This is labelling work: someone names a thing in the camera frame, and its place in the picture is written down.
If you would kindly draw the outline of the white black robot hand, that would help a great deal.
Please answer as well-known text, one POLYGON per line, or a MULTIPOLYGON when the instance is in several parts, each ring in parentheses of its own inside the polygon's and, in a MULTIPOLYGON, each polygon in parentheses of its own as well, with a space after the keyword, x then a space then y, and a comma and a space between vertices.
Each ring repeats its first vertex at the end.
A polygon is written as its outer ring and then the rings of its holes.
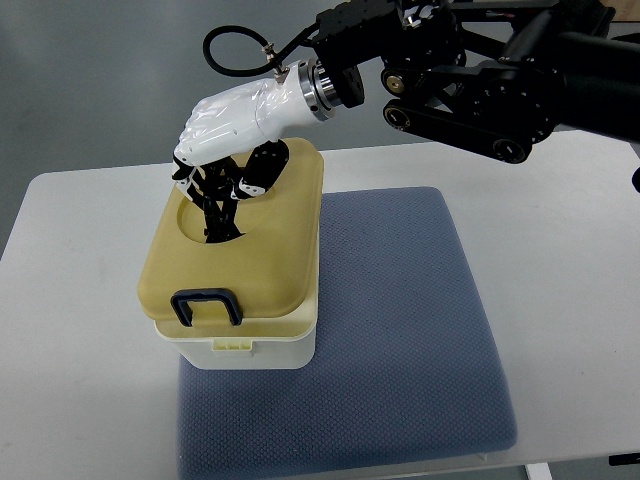
POLYGON ((282 81, 260 79, 206 97, 193 108, 174 149, 175 186, 199 203, 200 167, 275 142, 290 128, 318 125, 340 104, 316 59, 290 64, 282 81))

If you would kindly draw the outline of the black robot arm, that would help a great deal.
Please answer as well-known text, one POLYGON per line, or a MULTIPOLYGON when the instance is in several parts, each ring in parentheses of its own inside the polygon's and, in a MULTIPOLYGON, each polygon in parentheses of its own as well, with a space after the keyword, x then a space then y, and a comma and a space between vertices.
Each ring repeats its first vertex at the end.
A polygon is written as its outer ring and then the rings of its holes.
POLYGON ((318 14, 311 45, 329 99, 364 101, 383 62, 385 121, 518 164, 560 125, 639 139, 639 38, 610 37, 598 1, 349 1, 318 14))

